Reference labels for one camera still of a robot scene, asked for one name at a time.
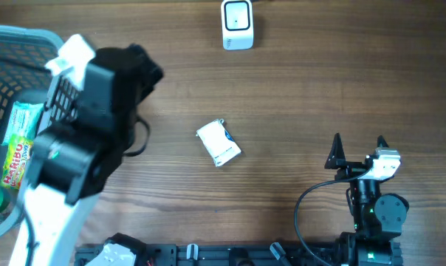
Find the white paper pouch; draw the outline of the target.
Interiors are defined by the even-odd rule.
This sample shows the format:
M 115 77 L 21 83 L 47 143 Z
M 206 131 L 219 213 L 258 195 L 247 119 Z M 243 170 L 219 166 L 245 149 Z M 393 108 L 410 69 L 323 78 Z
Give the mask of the white paper pouch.
M 215 167 L 221 167 L 241 153 L 230 133 L 224 127 L 224 119 L 216 119 L 196 131 L 211 156 Z

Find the Haribo gummy candy bag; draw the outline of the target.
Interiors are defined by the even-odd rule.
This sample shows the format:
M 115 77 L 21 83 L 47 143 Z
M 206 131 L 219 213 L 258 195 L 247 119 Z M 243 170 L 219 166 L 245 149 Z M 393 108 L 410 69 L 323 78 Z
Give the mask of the Haribo gummy candy bag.
M 20 189 L 32 146 L 33 141 L 28 138 L 11 136 L 0 181 L 2 187 Z

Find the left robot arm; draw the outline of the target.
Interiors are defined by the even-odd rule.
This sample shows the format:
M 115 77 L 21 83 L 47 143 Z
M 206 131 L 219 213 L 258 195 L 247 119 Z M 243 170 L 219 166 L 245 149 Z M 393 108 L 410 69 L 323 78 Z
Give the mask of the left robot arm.
M 34 140 L 11 265 L 67 265 L 109 176 L 131 151 L 138 105 L 163 71 L 138 44 L 96 50 L 79 95 Z

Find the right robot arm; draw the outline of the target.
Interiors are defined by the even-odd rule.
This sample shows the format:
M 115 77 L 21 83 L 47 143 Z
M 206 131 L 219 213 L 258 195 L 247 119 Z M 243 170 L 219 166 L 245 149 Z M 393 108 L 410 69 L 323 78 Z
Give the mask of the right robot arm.
M 340 134 L 334 135 L 331 151 L 324 168 L 337 171 L 334 179 L 346 181 L 349 211 L 354 232 L 343 232 L 335 241 L 335 265 L 404 264 L 400 243 L 394 239 L 402 234 L 409 203 L 398 194 L 382 194 L 380 185 L 394 178 L 401 165 L 396 149 L 388 146 L 383 136 L 377 147 L 362 162 L 346 159 Z

